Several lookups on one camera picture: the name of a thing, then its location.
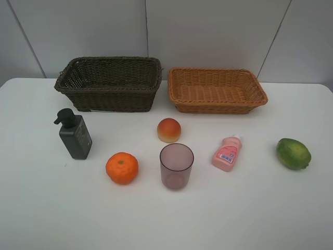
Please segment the peach coloured bread bun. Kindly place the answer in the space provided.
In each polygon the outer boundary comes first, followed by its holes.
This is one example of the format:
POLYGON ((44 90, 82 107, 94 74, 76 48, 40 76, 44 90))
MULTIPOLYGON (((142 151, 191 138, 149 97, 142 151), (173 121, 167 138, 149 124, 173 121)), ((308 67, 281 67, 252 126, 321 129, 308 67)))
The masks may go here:
POLYGON ((174 143, 181 135, 181 125, 173 118, 165 118, 158 124, 157 134, 161 141, 174 143))

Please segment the translucent purple plastic cup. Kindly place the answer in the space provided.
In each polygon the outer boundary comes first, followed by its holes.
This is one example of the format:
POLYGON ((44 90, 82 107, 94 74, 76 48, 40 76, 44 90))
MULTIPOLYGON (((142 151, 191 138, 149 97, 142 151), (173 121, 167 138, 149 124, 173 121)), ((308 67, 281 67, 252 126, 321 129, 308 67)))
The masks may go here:
POLYGON ((170 190, 181 190, 189 182, 194 163, 192 150, 181 143, 165 146, 159 155, 161 181, 170 190))

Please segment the orange mandarin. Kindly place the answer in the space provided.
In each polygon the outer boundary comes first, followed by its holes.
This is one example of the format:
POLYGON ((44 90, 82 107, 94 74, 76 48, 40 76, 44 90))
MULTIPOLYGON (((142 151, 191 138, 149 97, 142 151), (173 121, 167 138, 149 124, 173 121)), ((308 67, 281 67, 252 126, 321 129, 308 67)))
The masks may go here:
POLYGON ((138 175, 138 160, 126 152, 112 155, 106 163, 106 174, 116 184, 130 184, 138 175))

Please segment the pink lotion bottle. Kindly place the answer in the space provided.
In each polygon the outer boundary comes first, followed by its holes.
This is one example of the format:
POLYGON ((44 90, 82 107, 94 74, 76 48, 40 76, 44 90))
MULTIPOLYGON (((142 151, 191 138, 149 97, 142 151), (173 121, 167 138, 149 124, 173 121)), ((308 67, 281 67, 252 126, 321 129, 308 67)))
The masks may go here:
POLYGON ((213 154, 212 165, 225 172, 230 172, 235 165, 241 148, 241 136, 238 134, 224 138, 221 146, 213 154))

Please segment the dark green pump bottle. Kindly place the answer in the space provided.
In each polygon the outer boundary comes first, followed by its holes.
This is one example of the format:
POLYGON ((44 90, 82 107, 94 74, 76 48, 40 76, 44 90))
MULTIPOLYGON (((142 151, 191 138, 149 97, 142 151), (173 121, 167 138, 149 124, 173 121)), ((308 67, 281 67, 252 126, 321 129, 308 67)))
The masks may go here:
POLYGON ((85 160, 92 147, 92 139, 81 115, 70 108, 57 113, 54 124, 60 124, 59 136, 73 159, 85 160))

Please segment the green lime fruit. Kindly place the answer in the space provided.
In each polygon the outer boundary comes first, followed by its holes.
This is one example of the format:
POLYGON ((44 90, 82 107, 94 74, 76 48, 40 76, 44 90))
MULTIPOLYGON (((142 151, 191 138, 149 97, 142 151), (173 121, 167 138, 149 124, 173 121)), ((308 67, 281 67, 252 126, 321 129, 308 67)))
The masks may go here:
POLYGON ((285 167, 297 171, 306 169, 312 159, 310 151, 303 143, 290 138, 279 140, 276 155, 285 167))

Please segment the light orange wicker basket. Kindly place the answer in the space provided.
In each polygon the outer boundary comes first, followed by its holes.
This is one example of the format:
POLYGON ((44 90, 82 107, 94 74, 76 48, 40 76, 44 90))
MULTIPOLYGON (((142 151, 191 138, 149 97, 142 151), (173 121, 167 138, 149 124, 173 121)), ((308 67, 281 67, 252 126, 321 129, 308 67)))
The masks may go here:
POLYGON ((268 102, 247 69, 174 67, 168 95, 178 111, 191 114, 247 114, 268 102))

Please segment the dark brown wicker basket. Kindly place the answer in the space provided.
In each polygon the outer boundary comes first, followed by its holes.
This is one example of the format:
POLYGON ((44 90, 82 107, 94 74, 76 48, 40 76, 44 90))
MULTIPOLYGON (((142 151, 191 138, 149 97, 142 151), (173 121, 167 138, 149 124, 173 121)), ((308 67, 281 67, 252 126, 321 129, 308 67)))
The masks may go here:
POLYGON ((82 112, 139 113, 151 110, 161 80, 153 57, 79 57, 60 72, 55 89, 82 112))

